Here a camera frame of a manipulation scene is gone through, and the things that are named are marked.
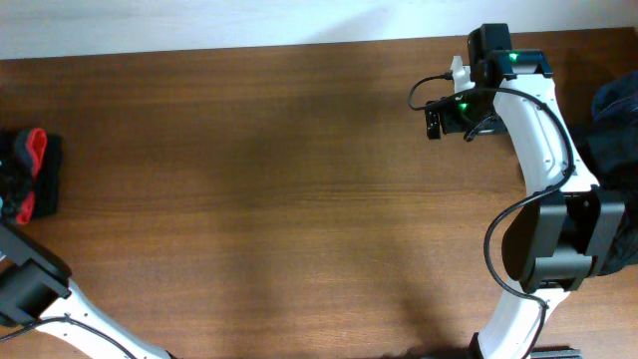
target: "black cable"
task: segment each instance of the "black cable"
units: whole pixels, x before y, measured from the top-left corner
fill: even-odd
[[[522,299],[528,299],[528,300],[533,300],[535,302],[538,303],[538,305],[540,306],[540,322],[538,323],[538,328],[536,328],[536,332],[534,333],[534,336],[531,340],[531,343],[529,344],[529,348],[527,349],[527,351],[525,352],[525,354],[522,356],[522,358],[526,358],[529,354],[531,354],[531,351],[533,350],[534,346],[536,345],[536,341],[538,340],[538,337],[540,336],[540,332],[542,331],[542,328],[545,324],[545,317],[547,315],[547,309],[549,309],[549,306],[547,305],[547,303],[540,297],[537,297],[535,295],[531,295],[531,294],[526,294],[523,292],[520,292],[512,287],[510,287],[509,285],[507,285],[498,275],[498,273],[496,273],[496,270],[493,267],[493,264],[491,262],[491,256],[489,254],[489,245],[491,242],[491,235],[493,234],[494,230],[496,229],[496,226],[508,215],[512,214],[514,211],[516,211],[517,209],[530,204],[532,202],[535,202],[537,200],[542,199],[545,196],[548,196],[558,190],[560,190],[561,187],[563,187],[571,178],[571,176],[574,173],[575,170],[575,166],[574,166],[574,153],[573,153],[573,149],[570,145],[570,140],[569,140],[569,134],[567,133],[567,129],[565,128],[565,126],[562,124],[562,122],[560,121],[560,119],[558,119],[558,117],[556,116],[556,114],[553,113],[553,111],[551,111],[551,109],[549,109],[549,107],[547,106],[547,104],[543,103],[539,98],[532,96],[528,93],[525,93],[523,91],[519,91],[519,90],[513,90],[513,89],[502,89],[502,88],[472,88],[469,90],[464,90],[464,91],[460,91],[458,93],[455,93],[451,96],[447,96],[443,99],[440,99],[434,103],[431,103],[429,105],[424,105],[421,107],[415,107],[412,104],[412,95],[415,92],[415,90],[419,87],[419,85],[423,84],[426,81],[429,81],[428,79],[424,79],[420,82],[418,82],[413,88],[412,90],[410,90],[410,95],[408,97],[408,104],[410,105],[410,108],[415,110],[415,111],[420,111],[420,110],[424,110],[424,111],[433,111],[447,103],[450,102],[455,102],[458,98],[462,97],[462,96],[467,96],[467,95],[471,95],[471,94],[478,94],[478,93],[504,93],[504,94],[511,94],[511,95],[517,95],[520,97],[523,97],[527,100],[529,100],[530,102],[534,103],[535,105],[537,105],[541,110],[545,111],[547,113],[547,115],[551,118],[552,122],[554,123],[554,125],[556,126],[556,128],[558,129],[558,132],[560,133],[560,136],[562,137],[562,141],[565,145],[565,151],[567,154],[567,168],[564,170],[563,172],[563,178],[556,184],[550,185],[548,188],[536,192],[518,202],[516,202],[515,204],[509,206],[508,208],[506,208],[504,211],[502,211],[489,225],[489,227],[487,228],[487,231],[485,232],[485,238],[483,240],[483,255],[485,258],[485,264],[487,266],[487,270],[489,271],[489,274],[491,274],[491,277],[494,279],[494,281],[506,292],[522,298]]]
[[[46,324],[49,324],[49,323],[68,323],[68,324],[71,324],[71,325],[77,325],[80,328],[82,328],[82,329],[84,329],[84,330],[86,330],[86,331],[88,331],[88,332],[90,332],[92,334],[95,334],[95,335],[101,337],[102,339],[108,341],[109,343],[113,344],[118,349],[120,349],[129,359],[137,359],[135,355],[133,355],[127,348],[125,348],[122,344],[118,343],[112,337],[108,336],[107,334],[105,334],[105,333],[99,331],[98,329],[93,328],[93,327],[91,327],[91,326],[89,326],[89,325],[87,325],[87,324],[85,324],[83,322],[77,321],[75,319],[71,319],[68,316],[47,318],[47,319],[40,320],[40,321],[37,321],[37,322],[32,323],[32,324],[28,324],[28,325],[26,325],[24,328],[22,328],[20,330],[17,330],[15,332],[13,332],[11,334],[8,334],[8,335],[5,335],[3,337],[0,337],[0,343],[4,343],[4,342],[6,342],[8,340],[17,338],[17,337],[19,337],[22,334],[26,334],[26,333],[28,333],[28,332],[30,332],[30,331],[32,331],[32,330],[34,330],[34,329],[36,329],[36,328],[38,328],[40,326],[43,326],[43,325],[46,325]]]

